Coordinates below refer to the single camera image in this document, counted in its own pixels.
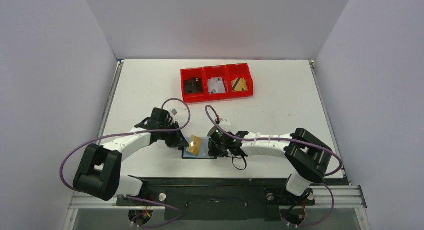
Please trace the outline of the black leather card holder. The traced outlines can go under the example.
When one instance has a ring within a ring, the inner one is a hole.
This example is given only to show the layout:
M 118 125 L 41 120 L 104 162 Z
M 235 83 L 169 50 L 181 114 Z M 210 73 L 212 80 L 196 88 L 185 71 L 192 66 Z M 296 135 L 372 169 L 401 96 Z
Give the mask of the black leather card holder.
M 181 158 L 182 159 L 217 159 L 216 156 L 210 155 L 209 152 L 209 138 L 203 137 L 202 142 L 198 151 L 198 154 L 192 154 L 188 152 L 188 147 L 181 148 Z

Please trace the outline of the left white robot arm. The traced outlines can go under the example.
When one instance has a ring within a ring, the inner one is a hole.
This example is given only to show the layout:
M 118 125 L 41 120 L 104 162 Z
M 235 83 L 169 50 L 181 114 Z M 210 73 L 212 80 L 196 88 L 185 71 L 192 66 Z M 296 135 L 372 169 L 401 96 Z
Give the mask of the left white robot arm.
M 145 182 L 122 175 L 122 162 L 160 140 L 169 148 L 188 147 L 180 125 L 174 119 L 175 113 L 175 110 L 155 107 L 151 116 L 136 124 L 124 136 L 101 145 L 88 144 L 73 179 L 73 187 L 102 200 L 129 195 L 135 204 L 145 204 L 149 198 L 148 189 L 143 187 Z

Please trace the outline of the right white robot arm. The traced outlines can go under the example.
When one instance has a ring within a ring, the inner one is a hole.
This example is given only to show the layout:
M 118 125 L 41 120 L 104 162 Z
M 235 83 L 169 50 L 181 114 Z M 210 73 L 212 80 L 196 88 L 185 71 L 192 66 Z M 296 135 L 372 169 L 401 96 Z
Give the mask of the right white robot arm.
M 245 159 L 262 155 L 285 158 L 295 169 L 282 189 L 288 203 L 297 202 L 312 183 L 322 183 L 332 150 L 304 128 L 286 135 L 262 135 L 248 131 L 235 134 L 214 126 L 208 133 L 209 154 Z

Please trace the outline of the black card holders in bin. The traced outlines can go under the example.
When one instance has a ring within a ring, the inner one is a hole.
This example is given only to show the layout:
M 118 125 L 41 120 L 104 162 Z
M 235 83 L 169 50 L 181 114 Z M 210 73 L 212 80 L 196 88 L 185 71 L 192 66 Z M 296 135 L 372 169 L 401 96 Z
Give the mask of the black card holders in bin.
M 192 77 L 183 81 L 184 92 L 186 94 L 203 93 L 202 78 Z

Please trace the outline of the white cards in bin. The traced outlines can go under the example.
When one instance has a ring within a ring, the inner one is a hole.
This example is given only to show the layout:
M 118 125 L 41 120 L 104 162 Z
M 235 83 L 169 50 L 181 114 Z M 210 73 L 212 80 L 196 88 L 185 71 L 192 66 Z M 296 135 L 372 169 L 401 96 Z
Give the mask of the white cards in bin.
M 212 77 L 207 80 L 207 88 L 210 94 L 225 93 L 226 88 L 222 77 Z

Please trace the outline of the gold cards in bin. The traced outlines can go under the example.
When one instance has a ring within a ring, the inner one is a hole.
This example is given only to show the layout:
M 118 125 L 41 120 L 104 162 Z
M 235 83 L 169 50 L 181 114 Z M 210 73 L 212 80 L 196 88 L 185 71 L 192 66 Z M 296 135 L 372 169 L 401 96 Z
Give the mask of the gold cards in bin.
M 231 88 L 233 91 L 247 91 L 247 81 L 245 78 L 237 77 L 231 81 Z

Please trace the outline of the left red bin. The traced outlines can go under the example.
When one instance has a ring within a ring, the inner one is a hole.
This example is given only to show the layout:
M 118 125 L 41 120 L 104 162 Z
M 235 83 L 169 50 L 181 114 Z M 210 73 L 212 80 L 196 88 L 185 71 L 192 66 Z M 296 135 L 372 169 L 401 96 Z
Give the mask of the left red bin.
M 184 68 L 180 70 L 181 93 L 186 103 L 204 100 L 203 68 Z

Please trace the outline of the red bin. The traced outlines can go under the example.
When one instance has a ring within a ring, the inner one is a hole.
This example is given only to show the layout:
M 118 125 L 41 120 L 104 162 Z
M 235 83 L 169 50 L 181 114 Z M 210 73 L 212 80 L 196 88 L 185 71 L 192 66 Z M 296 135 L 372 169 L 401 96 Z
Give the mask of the red bin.
M 228 78 L 224 65 L 205 66 L 203 68 L 206 87 L 206 99 L 222 100 L 228 93 Z
M 229 97 L 250 97 L 254 94 L 254 81 L 247 63 L 226 64 L 229 80 Z
M 184 68 L 180 70 L 181 93 L 186 103 L 204 100 L 203 68 Z

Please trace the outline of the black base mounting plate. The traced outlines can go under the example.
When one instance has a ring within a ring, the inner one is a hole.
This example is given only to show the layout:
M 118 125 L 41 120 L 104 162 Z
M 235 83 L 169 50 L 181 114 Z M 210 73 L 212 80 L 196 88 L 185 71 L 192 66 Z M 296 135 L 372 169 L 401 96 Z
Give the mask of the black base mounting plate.
M 316 204 L 308 188 L 300 197 L 286 190 L 285 178 L 143 178 L 139 198 L 145 202 L 118 197 L 118 206 L 141 211 L 153 209 L 149 201 L 167 204 L 165 220 L 183 211 L 181 220 L 248 220 L 278 221 L 289 209 L 300 213 L 304 206 Z

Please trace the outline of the middle red bin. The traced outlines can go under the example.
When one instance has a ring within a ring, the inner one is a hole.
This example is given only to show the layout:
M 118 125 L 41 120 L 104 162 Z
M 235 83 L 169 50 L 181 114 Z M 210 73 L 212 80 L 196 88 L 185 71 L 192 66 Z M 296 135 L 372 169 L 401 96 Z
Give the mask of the middle red bin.
M 224 65 L 205 66 L 203 68 L 206 87 L 206 99 L 222 100 L 228 93 L 228 78 Z

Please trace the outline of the right red bin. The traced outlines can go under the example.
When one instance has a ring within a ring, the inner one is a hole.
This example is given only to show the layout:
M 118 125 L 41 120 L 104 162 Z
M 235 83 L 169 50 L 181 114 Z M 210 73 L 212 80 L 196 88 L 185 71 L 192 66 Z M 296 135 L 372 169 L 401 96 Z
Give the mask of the right red bin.
M 250 97 L 254 94 L 254 81 L 247 63 L 226 64 L 229 80 L 229 97 Z

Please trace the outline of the aluminium rail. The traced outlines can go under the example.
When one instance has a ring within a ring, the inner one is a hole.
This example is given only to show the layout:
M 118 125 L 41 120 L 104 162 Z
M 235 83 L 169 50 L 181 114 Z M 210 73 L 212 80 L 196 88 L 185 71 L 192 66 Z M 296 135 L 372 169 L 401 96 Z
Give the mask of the aluminium rail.
M 366 208 L 367 204 L 360 186 L 331 186 L 336 208 Z M 154 200 L 159 195 L 166 195 L 165 204 L 179 208 L 194 203 L 241 203 L 242 206 L 265 204 L 265 188 L 255 186 L 166 186 L 150 189 Z M 125 199 L 114 196 L 108 201 L 96 197 L 76 193 L 69 204 L 69 209 L 161 209 L 150 203 L 126 203 Z

